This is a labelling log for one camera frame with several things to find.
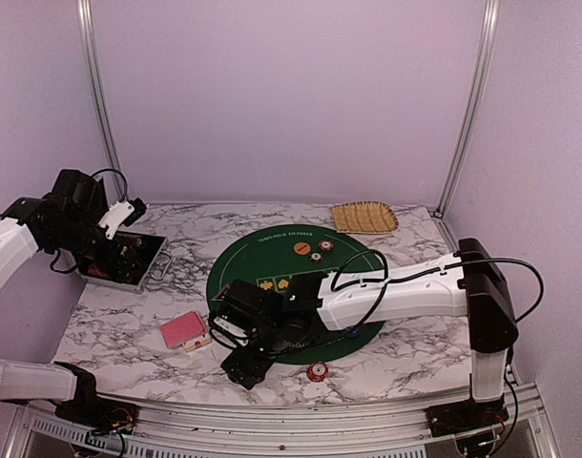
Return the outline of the triangular all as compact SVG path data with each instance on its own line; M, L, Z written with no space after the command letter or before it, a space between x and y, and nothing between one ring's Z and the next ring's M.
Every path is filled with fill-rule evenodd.
M213 297L213 301L214 302L221 302L223 300L223 298L225 297L227 291L229 290L230 286L229 285L225 285L214 297Z

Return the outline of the red playing card deck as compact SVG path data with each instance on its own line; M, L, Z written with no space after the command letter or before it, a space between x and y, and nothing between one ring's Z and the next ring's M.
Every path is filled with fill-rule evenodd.
M189 312L160 327L166 347L176 349L195 336L205 335L206 326L197 312Z

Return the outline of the orange poker chip stack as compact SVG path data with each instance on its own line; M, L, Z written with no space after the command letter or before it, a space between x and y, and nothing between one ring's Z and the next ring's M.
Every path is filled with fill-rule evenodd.
M328 375L328 366L323 362L316 362L306 370L306 376L311 382L319 383L324 381Z

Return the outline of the orange big blind button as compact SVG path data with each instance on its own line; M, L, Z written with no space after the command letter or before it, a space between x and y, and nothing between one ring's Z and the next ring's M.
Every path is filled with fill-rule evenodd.
M298 256L307 256L312 252L312 247L309 243L301 241L294 244L293 251Z

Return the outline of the brown chip stack top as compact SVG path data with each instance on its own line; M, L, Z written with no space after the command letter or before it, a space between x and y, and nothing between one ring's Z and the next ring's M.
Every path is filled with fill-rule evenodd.
M309 259L312 262L319 263L323 260L323 254L320 252L311 253Z

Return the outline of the orange chip stack top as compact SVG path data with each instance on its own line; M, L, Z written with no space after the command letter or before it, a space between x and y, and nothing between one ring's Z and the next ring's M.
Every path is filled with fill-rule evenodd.
M319 249L322 252L330 252L334 248L334 243L331 240L322 240L319 243Z

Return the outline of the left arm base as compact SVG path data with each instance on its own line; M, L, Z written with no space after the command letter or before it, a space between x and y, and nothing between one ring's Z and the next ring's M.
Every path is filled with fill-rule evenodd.
M91 401L66 401L56 405L54 414L61 419L89 427L92 435L131 431L138 407L131 403L97 397Z

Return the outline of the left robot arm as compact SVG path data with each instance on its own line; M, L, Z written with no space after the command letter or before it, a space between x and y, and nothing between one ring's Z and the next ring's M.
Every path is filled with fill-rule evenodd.
M117 283L131 283L148 270L136 249L116 232L133 213L117 203L101 216L77 214L51 198L20 198L0 215L0 290L37 252L67 251L75 260ZM133 410L96 392L95 376L64 363L35 364L0 359L0 402L47 400L58 416L96 425Z

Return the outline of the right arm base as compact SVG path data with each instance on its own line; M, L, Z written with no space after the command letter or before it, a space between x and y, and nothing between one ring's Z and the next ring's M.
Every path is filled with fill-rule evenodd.
M484 403L473 398L430 406L426 409L428 427L433 437L455 435L481 427L491 427L509 419L504 397Z

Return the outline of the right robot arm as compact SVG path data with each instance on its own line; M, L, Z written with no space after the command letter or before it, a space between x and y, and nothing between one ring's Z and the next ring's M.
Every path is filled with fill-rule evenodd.
M331 273L291 278L286 290L234 280L209 315L212 330L233 344L222 368L246 389L261 383L278 358L335 344L366 324L422 316L465 317L471 350L471 396L458 410L467 427L490 417L504 390L509 352L518 339L508 283L477 239L437 260L350 273L348 259Z

